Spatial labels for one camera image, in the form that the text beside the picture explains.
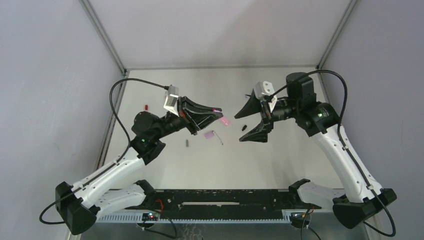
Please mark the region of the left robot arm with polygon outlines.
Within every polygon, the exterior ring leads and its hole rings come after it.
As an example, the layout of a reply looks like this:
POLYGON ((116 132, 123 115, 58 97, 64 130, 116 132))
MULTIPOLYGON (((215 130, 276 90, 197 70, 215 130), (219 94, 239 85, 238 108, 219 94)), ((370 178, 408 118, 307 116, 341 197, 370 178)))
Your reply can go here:
POLYGON ((71 234, 80 235, 101 217, 139 206, 154 194, 146 180, 114 192, 109 190, 114 183, 156 159, 166 146, 162 138, 182 129, 195 136, 223 116, 221 108, 197 104, 186 96, 178 97, 176 105, 163 117, 139 112, 131 127, 135 137, 124 153, 73 184, 64 181, 56 186, 55 208, 71 234))

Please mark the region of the pink highlighter pen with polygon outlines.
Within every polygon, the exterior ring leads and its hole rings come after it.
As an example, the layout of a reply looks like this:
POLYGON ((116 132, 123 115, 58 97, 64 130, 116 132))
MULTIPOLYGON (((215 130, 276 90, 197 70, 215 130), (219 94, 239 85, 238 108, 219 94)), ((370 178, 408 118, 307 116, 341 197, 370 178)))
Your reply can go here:
MULTIPOLYGON (((213 109, 213 112, 214 113, 220 113, 220 114, 222 113, 221 110, 218 110, 216 108, 213 109)), ((230 125, 230 121, 224 115, 221 118, 219 118, 219 121, 227 127, 230 125)))

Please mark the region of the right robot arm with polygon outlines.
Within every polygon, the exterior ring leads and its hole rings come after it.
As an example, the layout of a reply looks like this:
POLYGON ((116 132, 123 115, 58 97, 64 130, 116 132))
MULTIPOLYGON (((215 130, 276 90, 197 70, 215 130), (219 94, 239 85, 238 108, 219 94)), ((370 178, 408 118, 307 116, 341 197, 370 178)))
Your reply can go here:
POLYGON ((337 190, 301 179, 289 187, 298 201, 332 210, 347 229, 366 224, 369 218, 387 211, 397 199, 396 193, 382 187, 350 144, 342 125, 344 112, 336 112, 331 104, 317 100, 311 73, 290 73, 283 89, 287 95, 278 97, 270 82, 255 85, 235 118, 260 114, 261 120, 239 140, 266 143, 275 122, 294 119, 325 154, 343 186, 337 190))

